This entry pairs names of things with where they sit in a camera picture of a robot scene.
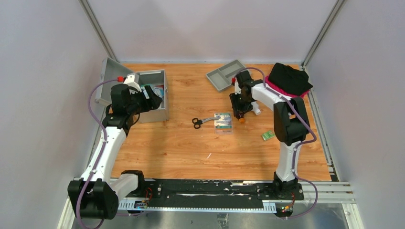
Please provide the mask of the white medicine bottle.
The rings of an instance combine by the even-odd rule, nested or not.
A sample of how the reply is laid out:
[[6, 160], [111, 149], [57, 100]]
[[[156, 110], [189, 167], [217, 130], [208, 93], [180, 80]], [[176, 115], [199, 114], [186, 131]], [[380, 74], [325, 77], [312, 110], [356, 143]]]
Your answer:
[[259, 105], [257, 104], [257, 102], [252, 102], [252, 111], [255, 113], [255, 115], [260, 115], [261, 114], [261, 110], [259, 108]]

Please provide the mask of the blue cotton pouch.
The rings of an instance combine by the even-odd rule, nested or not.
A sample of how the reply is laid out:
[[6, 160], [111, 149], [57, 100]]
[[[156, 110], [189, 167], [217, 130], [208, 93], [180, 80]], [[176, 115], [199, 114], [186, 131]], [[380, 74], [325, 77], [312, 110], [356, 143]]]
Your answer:
[[143, 93], [147, 99], [149, 99], [149, 94], [146, 91], [146, 86], [149, 86], [153, 90], [154, 94], [156, 94], [157, 96], [159, 96], [161, 98], [163, 98], [165, 96], [163, 84], [144, 84], [144, 85], [141, 85], [140, 88], [143, 91]]

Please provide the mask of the grey metal case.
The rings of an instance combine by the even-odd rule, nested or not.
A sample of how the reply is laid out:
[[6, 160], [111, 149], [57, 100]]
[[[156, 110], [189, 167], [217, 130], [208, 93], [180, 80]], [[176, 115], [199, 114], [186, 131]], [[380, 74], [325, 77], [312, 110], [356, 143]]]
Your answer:
[[95, 95], [95, 102], [103, 106], [111, 104], [111, 88], [117, 82], [113, 82], [118, 77], [128, 77], [125, 82], [134, 88], [141, 89], [144, 96], [150, 99], [153, 95], [161, 99], [157, 109], [141, 114], [140, 123], [154, 123], [168, 121], [169, 114], [169, 96], [168, 80], [164, 69], [135, 72], [115, 60], [106, 57], [102, 62], [100, 82], [102, 86], [98, 87]]

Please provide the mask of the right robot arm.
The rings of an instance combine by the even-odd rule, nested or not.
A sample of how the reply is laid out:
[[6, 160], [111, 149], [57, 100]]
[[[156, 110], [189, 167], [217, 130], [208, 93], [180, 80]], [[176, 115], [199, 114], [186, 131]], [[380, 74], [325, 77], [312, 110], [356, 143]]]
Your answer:
[[307, 111], [301, 97], [288, 97], [271, 88], [264, 79], [253, 80], [249, 68], [243, 68], [232, 79], [234, 93], [229, 95], [233, 115], [244, 122], [244, 115], [256, 111], [259, 101], [273, 111], [274, 133], [280, 142], [278, 166], [273, 182], [264, 195], [278, 199], [293, 197], [299, 189], [297, 165], [301, 145], [311, 132]]

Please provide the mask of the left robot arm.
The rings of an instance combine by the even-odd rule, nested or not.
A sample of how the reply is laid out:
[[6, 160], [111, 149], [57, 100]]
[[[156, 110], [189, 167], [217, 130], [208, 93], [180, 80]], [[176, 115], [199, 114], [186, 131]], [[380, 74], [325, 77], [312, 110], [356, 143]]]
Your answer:
[[106, 116], [100, 121], [102, 135], [96, 153], [79, 180], [68, 185], [68, 195], [78, 219], [113, 219], [120, 201], [129, 193], [141, 197], [146, 184], [141, 171], [125, 171], [111, 181], [111, 172], [118, 152], [126, 140], [130, 128], [137, 122], [134, 116], [156, 110], [162, 98], [150, 85], [139, 89], [128, 84], [116, 84], [111, 88], [111, 104]]

